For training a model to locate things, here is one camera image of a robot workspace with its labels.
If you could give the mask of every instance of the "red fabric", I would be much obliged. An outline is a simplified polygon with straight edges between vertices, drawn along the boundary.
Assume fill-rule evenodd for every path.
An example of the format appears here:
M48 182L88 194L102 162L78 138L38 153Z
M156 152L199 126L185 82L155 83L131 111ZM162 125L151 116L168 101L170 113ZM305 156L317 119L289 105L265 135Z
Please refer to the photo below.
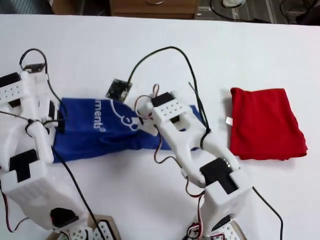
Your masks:
M303 157L306 140L284 89L232 88L231 152L242 160Z

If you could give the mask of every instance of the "wooden base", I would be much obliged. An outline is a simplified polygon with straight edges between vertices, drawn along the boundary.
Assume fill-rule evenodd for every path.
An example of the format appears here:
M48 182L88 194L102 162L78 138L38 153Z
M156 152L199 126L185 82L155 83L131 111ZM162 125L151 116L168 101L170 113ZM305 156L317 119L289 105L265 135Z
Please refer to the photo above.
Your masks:
M115 240L121 240L119 231L117 229L116 223L114 221L114 219L111 216L105 216L105 215L94 215L95 219L97 220L97 222L99 223L102 220L106 220L109 222L111 230L113 231L113 234L115 236ZM88 227L95 229L96 225L93 221L93 219L89 216L88 218ZM46 240L57 240L58 237L60 236L60 233L51 233L50 236L46 239Z

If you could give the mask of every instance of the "white robot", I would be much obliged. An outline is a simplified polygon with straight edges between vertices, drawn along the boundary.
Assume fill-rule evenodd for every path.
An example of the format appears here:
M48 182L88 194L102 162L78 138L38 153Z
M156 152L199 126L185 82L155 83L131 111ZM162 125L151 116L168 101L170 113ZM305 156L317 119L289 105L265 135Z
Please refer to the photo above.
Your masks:
M101 234L106 223L99 223L95 230L89 228L88 211L76 188L56 177L51 168L51 146L61 114L49 92L45 67L43 63L26 65L20 74L0 78L1 190L45 230L68 232L70 240L77 236L106 239L108 232Z
M158 87L153 87L152 94L143 95L144 101L141 99L140 104L137 104L139 98L135 101L133 109L140 117L139 128L154 136L160 133L174 152L173 158L182 175L204 189L203 194L195 196L204 196L200 213L194 220L198 224L191 225L188 231L197 227L198 238L210 237L214 230L228 224L239 213L252 184L236 157L217 136L207 132L208 129L178 93L158 95ZM192 159L194 148L201 148L217 159L199 168Z
M75 188L57 179L50 168L59 112L58 104L44 90L48 81L44 67L29 65L20 74L0 79L0 166L5 171L1 188L39 226L74 232L87 227L88 213ZM187 232L197 230L198 239L210 237L239 213L252 184L235 156L178 94L158 95L157 87L141 107L137 106L138 99L134 104L140 117L139 127L154 136L160 133L175 153L182 175L204 189L194 196L204 197L204 204ZM218 158L198 168L191 156L193 148ZM101 234L98 227L94 231ZM97 238L90 231L86 236L91 240L101 239L102 235Z

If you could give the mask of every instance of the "circuit board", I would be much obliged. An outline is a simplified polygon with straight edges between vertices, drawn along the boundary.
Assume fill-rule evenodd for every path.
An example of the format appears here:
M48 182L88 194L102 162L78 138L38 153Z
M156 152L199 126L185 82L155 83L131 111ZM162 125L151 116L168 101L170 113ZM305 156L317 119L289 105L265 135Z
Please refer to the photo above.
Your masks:
M131 89L131 86L132 86L132 83L128 84L128 82L126 81L114 79L106 94L106 97L123 103L126 100L126 97Z

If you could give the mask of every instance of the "wooden drawer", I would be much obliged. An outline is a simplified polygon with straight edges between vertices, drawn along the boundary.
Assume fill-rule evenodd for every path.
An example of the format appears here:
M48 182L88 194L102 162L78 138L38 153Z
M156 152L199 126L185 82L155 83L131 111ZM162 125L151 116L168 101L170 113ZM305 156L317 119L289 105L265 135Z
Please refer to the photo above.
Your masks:
M117 14L195 14L198 0L113 0Z

